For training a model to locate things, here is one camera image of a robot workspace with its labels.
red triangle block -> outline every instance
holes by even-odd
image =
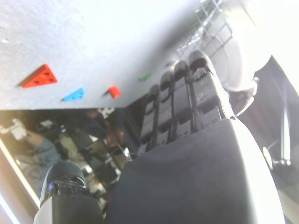
[[[43,64],[22,82],[23,88],[57,83],[57,79],[47,64]]]

blue triangle block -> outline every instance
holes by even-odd
[[[85,95],[85,89],[80,88],[74,91],[73,93],[71,93],[70,95],[64,97],[63,100],[66,102],[73,101],[73,100],[80,100],[84,98],[84,95]]]

light strip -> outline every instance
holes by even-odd
[[[15,174],[18,176],[18,178],[20,179],[21,183],[23,184],[25,190],[28,192],[28,194],[30,195],[32,201],[34,202],[36,208],[39,208],[39,199],[36,195],[36,193],[34,192],[34,190],[32,189],[31,185],[28,183],[27,179],[25,178],[25,176],[23,175],[23,173],[21,172],[20,168],[18,167],[18,165],[15,163],[13,157],[11,156],[10,152],[8,151],[8,149],[6,148],[6,146],[4,145],[2,139],[0,139],[0,149],[3,152],[3,154],[5,155],[7,161],[9,162],[9,164],[11,165],[12,169],[14,170]]]
[[[7,216],[10,218],[13,224],[20,224],[20,222],[14,216],[14,213],[11,211],[10,207],[8,206],[8,204],[6,203],[6,201],[4,200],[1,194],[0,194],[0,205],[2,206],[2,208],[4,209],[4,211],[6,212]]]

red block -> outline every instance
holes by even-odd
[[[112,96],[113,99],[118,98],[119,96],[121,96],[121,92],[119,91],[119,89],[116,86],[112,86],[109,88],[109,93]]]
[[[44,64],[22,82],[22,87],[30,88],[53,83],[57,83],[57,79],[49,66]]]

wire basket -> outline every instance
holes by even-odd
[[[212,58],[231,38],[232,30],[221,10],[222,0],[199,0],[188,32],[178,45],[176,54],[185,60],[200,49]]]

